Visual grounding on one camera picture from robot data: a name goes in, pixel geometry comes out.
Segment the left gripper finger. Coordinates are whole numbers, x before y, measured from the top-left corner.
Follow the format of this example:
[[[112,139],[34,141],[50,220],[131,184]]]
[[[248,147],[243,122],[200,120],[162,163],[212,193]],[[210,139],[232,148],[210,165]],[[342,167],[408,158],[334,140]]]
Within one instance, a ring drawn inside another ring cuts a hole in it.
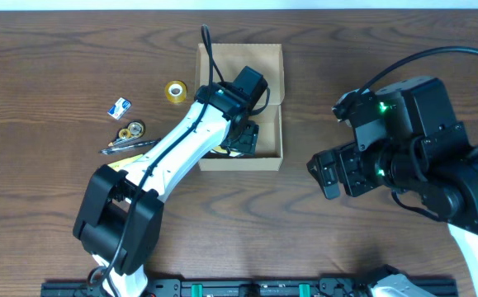
[[[245,148],[244,146],[240,143],[239,140],[231,140],[231,139],[227,139],[225,142],[223,142],[221,145],[221,147],[225,148],[229,148],[231,150],[234,150],[234,151],[237,151],[237,152],[241,152],[243,153],[244,155],[246,154],[246,151],[245,151]]]
[[[242,134],[242,145],[246,154],[254,155],[258,140],[259,126],[256,124],[247,125]]]

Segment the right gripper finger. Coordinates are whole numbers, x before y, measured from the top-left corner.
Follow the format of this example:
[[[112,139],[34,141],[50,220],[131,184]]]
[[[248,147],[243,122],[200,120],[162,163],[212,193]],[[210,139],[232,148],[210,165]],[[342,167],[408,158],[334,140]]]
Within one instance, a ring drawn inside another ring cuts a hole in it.
[[[340,196],[338,174],[334,163],[325,164],[321,170],[323,180],[323,193],[327,200]]]
[[[319,184],[323,184],[321,173],[322,167],[325,164],[329,163],[334,163],[336,167],[334,153],[331,150],[324,150],[322,152],[314,154],[311,160],[306,164],[309,174]]]

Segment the yellow sticky note pad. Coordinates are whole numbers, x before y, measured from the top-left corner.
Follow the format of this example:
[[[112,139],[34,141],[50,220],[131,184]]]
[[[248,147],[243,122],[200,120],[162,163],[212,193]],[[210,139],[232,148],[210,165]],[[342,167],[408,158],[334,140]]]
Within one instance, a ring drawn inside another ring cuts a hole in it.
[[[239,157],[242,157],[244,155],[241,152],[231,150],[227,147],[223,148],[221,146],[214,147],[211,150],[211,152],[214,153],[214,154],[224,156],[224,157],[229,157],[229,158],[239,158]]]

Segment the yellow tape roll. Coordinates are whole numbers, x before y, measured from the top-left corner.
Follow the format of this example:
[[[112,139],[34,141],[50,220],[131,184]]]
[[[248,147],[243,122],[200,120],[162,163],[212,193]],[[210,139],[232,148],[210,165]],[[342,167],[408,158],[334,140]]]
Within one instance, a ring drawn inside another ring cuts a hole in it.
[[[165,86],[164,93],[170,102],[178,104],[186,100],[187,87],[182,81],[173,80]]]

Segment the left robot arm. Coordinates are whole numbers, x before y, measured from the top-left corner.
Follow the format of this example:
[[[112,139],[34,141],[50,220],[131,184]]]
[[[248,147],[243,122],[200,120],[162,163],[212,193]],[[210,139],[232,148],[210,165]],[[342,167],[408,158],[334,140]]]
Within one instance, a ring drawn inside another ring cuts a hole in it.
[[[256,104],[270,93],[263,75],[244,67],[232,82],[201,86],[183,120],[150,151],[116,171],[91,176],[73,235],[98,266],[88,278],[110,296],[140,296],[144,263],[159,239],[164,203],[194,165],[216,147],[224,155],[254,154]]]

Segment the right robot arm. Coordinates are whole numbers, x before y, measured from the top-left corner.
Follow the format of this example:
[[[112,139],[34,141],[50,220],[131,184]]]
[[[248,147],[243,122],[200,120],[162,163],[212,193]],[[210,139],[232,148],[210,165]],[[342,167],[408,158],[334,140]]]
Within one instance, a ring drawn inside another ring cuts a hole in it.
[[[361,196],[378,187],[420,196],[415,212],[445,223],[478,294],[478,146],[452,109],[443,82],[416,77],[344,94],[333,108],[352,142],[316,153],[307,164],[324,196]]]

